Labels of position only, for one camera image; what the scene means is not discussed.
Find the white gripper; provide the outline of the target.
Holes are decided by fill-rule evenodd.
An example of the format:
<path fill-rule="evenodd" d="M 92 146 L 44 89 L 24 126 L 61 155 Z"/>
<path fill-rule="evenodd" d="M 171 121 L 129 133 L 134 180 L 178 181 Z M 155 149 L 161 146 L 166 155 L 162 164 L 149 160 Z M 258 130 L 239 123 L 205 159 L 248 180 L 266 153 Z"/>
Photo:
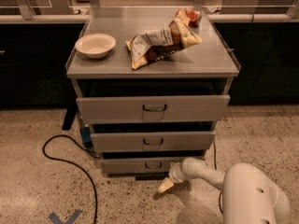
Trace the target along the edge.
<path fill-rule="evenodd" d="M 181 172 L 181 163 L 171 162 L 168 175 L 169 177 L 166 177 L 159 186 L 159 193 L 164 193 L 168 189 L 171 189 L 174 186 L 174 183 L 182 183 L 184 181 L 184 176 Z"/>

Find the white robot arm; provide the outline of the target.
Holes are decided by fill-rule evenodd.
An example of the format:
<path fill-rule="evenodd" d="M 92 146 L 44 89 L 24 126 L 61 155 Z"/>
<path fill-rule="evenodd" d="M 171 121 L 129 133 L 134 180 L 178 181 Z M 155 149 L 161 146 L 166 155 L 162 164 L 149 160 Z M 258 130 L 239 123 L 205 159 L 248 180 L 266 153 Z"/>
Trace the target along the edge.
<path fill-rule="evenodd" d="M 260 169 L 247 163 L 234 164 L 222 172 L 189 157 L 171 164 L 158 192 L 197 178 L 222 193 L 223 224 L 278 224 L 291 211 L 286 193 Z"/>

